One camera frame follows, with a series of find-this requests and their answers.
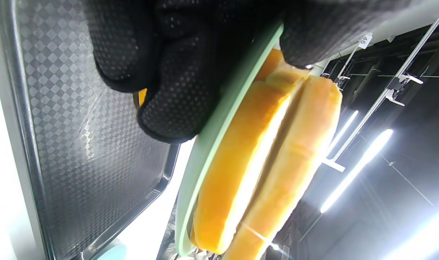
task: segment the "light green plate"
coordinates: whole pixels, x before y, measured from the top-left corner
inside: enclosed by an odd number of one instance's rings
[[[191,215],[198,191],[234,114],[282,31],[283,25],[279,22],[255,40],[236,73],[227,83],[226,93],[218,107],[195,140],[179,189],[176,209],[175,239],[176,250],[180,256],[189,255],[195,250],[189,236]]]

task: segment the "bread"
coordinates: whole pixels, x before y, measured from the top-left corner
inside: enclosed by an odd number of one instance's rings
[[[259,69],[253,81],[266,81],[267,77],[276,71],[279,64],[284,60],[284,55],[279,49],[271,49],[263,65]]]
[[[264,167],[263,184],[224,260],[257,260],[264,253],[319,167],[335,133],[340,104],[341,93],[329,79],[312,76],[299,89]]]
[[[191,236],[202,250],[222,254],[231,243],[261,172],[261,167],[250,169],[256,166],[250,162],[279,107],[303,81],[289,72],[275,72],[271,78],[270,84],[250,86],[203,181]]]

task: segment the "number label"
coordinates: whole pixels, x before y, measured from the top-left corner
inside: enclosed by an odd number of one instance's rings
[[[360,41],[359,41],[359,48],[367,48],[368,44],[372,40],[372,34],[368,33],[366,34]]]

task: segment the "fluorescent light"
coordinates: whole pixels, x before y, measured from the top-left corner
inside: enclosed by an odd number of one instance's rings
[[[280,248],[279,248],[279,246],[278,245],[276,245],[276,244],[274,244],[274,243],[271,243],[271,247],[274,249],[274,250],[280,250]]]
[[[439,250],[439,215],[383,260],[425,260]]]
[[[340,132],[335,136],[335,138],[332,140],[332,143],[328,146],[326,155],[328,156],[330,152],[335,148],[335,145],[340,141],[341,137],[345,134],[346,130],[348,130],[348,127],[353,123],[353,120],[358,115],[359,111],[354,111],[351,117],[349,117],[348,121],[346,121],[345,125],[341,128]]]
[[[334,192],[332,192],[332,194],[330,194],[328,199],[324,202],[324,204],[320,208],[321,213],[327,211],[333,205],[333,203],[335,203],[335,201],[340,197],[345,189],[348,188],[354,178],[356,178],[356,176],[360,173],[363,167],[368,164],[368,162],[370,162],[375,155],[377,155],[377,153],[383,148],[383,146],[385,146],[386,142],[389,140],[392,134],[393,130],[385,130],[375,139],[375,141],[373,141],[372,145],[365,151],[358,164],[356,164],[356,166],[348,174],[348,176],[346,176],[341,184],[335,189]]]

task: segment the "gloved hand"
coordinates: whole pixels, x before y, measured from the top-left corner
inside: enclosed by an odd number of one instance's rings
[[[284,20],[280,46],[304,67],[423,0],[87,0],[96,66],[111,88],[147,89],[140,127],[166,143],[197,135],[254,37]]]

